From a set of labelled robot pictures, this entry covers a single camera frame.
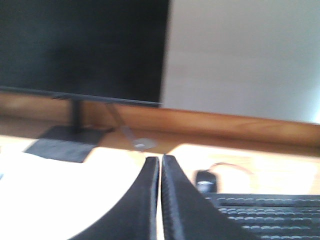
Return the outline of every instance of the mouse cable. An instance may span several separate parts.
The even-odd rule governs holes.
[[[239,170],[241,170],[243,172],[246,172],[247,174],[255,175],[252,171],[246,169],[243,166],[239,166],[239,165],[236,165],[236,164],[233,164],[233,163],[228,163],[228,162],[216,162],[216,163],[212,164],[209,167],[208,171],[212,170],[213,168],[215,168],[216,166],[219,166],[219,165],[227,165],[227,166],[230,166],[230,167],[234,167],[235,169],[239,169]]]

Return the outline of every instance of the keyboard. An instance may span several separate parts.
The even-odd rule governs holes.
[[[263,240],[320,240],[320,195],[203,195],[222,214]]]

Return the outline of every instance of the desk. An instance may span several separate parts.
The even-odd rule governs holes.
[[[59,124],[56,121],[31,120],[8,116],[0,116],[0,123],[1,152],[2,154],[9,155],[23,151],[23,149],[36,140],[37,136],[48,128]],[[21,222],[21,225],[25,223],[32,225],[33,223],[27,218],[30,216],[30,213],[34,215],[30,205],[34,207],[33,209],[39,209],[39,206],[41,206],[42,211],[40,207],[40,212],[36,216],[44,218],[45,214],[52,214],[50,219],[47,216],[47,220],[53,223],[54,229],[56,229],[56,235],[52,235],[52,240],[63,239],[59,238],[59,236],[70,236],[73,233],[81,231],[92,223],[94,219],[99,218],[99,216],[112,208],[137,177],[145,157],[161,157],[163,153],[175,155],[192,182],[196,170],[207,169],[211,164],[216,162],[241,165],[254,172],[254,178],[251,179],[250,176],[242,171],[230,168],[229,166],[215,168],[214,171],[219,177],[220,192],[320,194],[320,186],[318,184],[320,182],[320,157],[317,156],[319,155],[317,148],[157,131],[135,130],[134,132],[138,137],[156,139],[159,145],[151,149],[151,152],[139,153],[134,151],[130,142],[126,140],[120,131],[117,130],[106,134],[99,147],[90,153],[85,163],[80,164],[80,166],[87,167],[83,169],[80,167],[75,170],[73,178],[70,177],[68,172],[69,167],[67,166],[65,171],[60,172],[58,181],[52,181],[57,176],[56,172],[52,171],[57,164],[50,163],[50,169],[43,166],[48,174],[44,176],[46,177],[45,182],[49,186],[54,186],[53,191],[50,191],[52,188],[47,187],[44,188],[44,192],[38,191],[41,186],[38,186],[38,188],[30,187],[32,186],[30,183],[36,183],[39,178],[29,179],[30,172],[26,171],[26,168],[17,168],[17,166],[23,166],[21,159],[13,162],[15,163],[13,167],[16,170],[19,169],[19,177],[24,177],[26,180],[22,182],[26,186],[26,190],[15,193],[15,201],[10,204],[14,203],[14,206],[18,206],[18,208],[12,208],[15,212],[15,215],[12,216],[17,217],[19,210],[25,211],[25,218],[21,218],[25,222]],[[78,163],[67,163],[67,165],[69,164],[78,165]],[[119,172],[123,178],[122,181],[117,181],[117,185],[115,185],[114,179],[118,179],[117,174]],[[97,183],[106,191],[95,191],[97,188],[92,188],[92,186],[98,186]],[[82,200],[76,201],[74,205],[66,205],[62,201],[63,198],[57,195],[63,192],[69,193],[71,200],[79,196],[83,197],[84,191],[90,191],[90,194],[95,197],[91,199],[82,198]],[[62,208],[60,209],[59,206],[69,206],[67,209],[68,217],[60,215]],[[158,239],[161,240],[163,239],[163,232],[160,210],[161,205],[159,204],[157,225]],[[85,219],[85,221],[73,222],[77,219]],[[52,230],[53,226],[45,225],[45,221],[38,220],[38,223],[42,224],[43,231]],[[27,225],[24,226],[26,233],[29,231],[31,234],[32,229],[34,230],[34,228],[27,227]]]
[[[212,170],[218,177],[218,192],[243,194],[320,194],[320,157],[280,154],[226,147],[182,144],[169,154],[194,183],[195,172],[214,163],[229,165]]]

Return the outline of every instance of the computer mouse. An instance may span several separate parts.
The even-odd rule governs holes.
[[[208,170],[199,170],[195,176],[195,187],[200,193],[216,193],[216,175],[208,172]]]

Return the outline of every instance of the wall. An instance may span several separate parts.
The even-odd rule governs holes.
[[[320,123],[319,0],[175,0],[163,107]]]

